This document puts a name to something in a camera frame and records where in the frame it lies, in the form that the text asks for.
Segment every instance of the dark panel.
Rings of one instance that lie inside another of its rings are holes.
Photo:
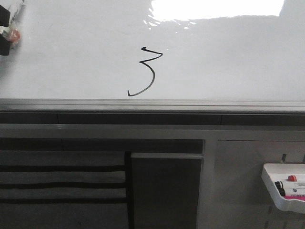
[[[223,115],[222,125],[304,126],[305,115]]]
[[[1,56],[8,56],[10,54],[10,44],[11,44],[11,42],[9,42],[2,35],[0,35],[0,55]]]
[[[133,159],[135,228],[195,229],[201,160]]]
[[[75,188],[125,188],[125,182],[121,183],[88,183],[88,182],[49,182],[49,183],[29,183],[29,184],[3,184],[0,189],[45,189],[56,187],[75,187]]]
[[[0,162],[1,165],[28,166],[113,166],[124,165],[124,152],[1,150]]]
[[[0,172],[36,173],[36,172],[119,172],[125,166],[3,166]]]
[[[202,140],[63,139],[66,151],[104,150],[132,152],[202,153]]]
[[[0,204],[1,229],[127,229],[126,204]]]
[[[38,181],[40,183],[56,183],[65,180],[73,182],[94,182],[94,183],[124,183],[125,172],[109,172],[109,173],[57,173],[60,177],[54,176],[54,173],[0,173],[1,184],[35,184]]]
[[[0,123],[16,124],[57,124],[56,114],[0,113]]]
[[[220,125],[213,114],[59,114],[60,124]]]
[[[0,138],[0,150],[62,150],[60,139]]]

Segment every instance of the whiteboard marker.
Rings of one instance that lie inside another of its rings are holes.
[[[305,197],[305,189],[300,188],[281,188],[279,189],[281,196],[285,197]]]
[[[285,182],[285,181],[276,181],[275,186],[277,188],[305,188],[305,183],[298,182]]]
[[[288,181],[293,181],[293,182],[300,182],[300,183],[305,183],[305,176],[302,175],[291,175],[287,179]]]

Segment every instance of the black marker writing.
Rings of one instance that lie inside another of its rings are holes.
[[[149,66],[149,65],[148,65],[147,63],[145,63],[145,62],[153,61],[153,60],[158,59],[159,57],[161,57],[161,56],[163,55],[163,53],[148,50],[148,49],[146,49],[146,47],[141,48],[141,50],[146,51],[146,52],[152,52],[152,53],[159,54],[159,56],[157,56],[157,57],[155,57],[155,58],[151,58],[151,59],[148,59],[148,60],[145,60],[145,61],[140,61],[140,63],[144,64],[146,67],[148,67],[148,68],[152,71],[152,73],[153,73],[153,74],[152,74],[152,75],[153,75],[152,81],[151,81],[151,83],[150,83],[145,89],[143,89],[142,91],[140,91],[140,92],[138,92],[138,93],[136,93],[136,94],[130,94],[130,93],[129,93],[129,90],[128,90],[128,91],[127,91],[128,96],[139,95],[139,94],[141,94],[142,92],[145,92],[148,88],[150,88],[150,87],[152,86],[152,84],[153,84],[153,82],[154,82],[154,79],[155,79],[155,73],[154,73],[153,68],[152,68],[151,66]]]

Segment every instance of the whiteboard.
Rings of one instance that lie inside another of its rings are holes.
[[[224,10],[238,0],[25,0],[21,41],[0,57],[0,98],[303,106],[305,1],[277,1],[278,15],[264,5],[243,15]],[[143,47],[163,54],[146,62],[153,83],[140,61],[159,55]]]

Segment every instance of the white plastic tray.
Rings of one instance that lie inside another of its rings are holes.
[[[285,181],[290,175],[304,175],[304,164],[264,164],[262,179],[276,207],[282,211],[305,213],[305,201],[285,199],[275,186],[276,181]]]

